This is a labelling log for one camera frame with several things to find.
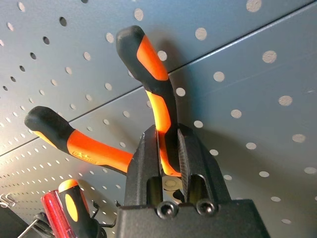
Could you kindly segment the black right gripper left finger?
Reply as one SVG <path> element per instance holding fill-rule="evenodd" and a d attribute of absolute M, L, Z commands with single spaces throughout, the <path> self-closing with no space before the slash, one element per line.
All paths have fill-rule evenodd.
<path fill-rule="evenodd" d="M 124 206 L 158 206 L 163 201 L 157 132 L 150 126 L 129 163 Z"/>

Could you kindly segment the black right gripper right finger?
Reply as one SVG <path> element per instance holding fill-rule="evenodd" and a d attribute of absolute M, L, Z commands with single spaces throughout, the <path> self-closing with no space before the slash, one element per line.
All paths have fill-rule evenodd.
<path fill-rule="evenodd" d="M 216 159 L 194 131 L 179 124 L 178 154 L 186 203 L 196 205 L 207 199 L 213 205 L 231 201 Z"/>

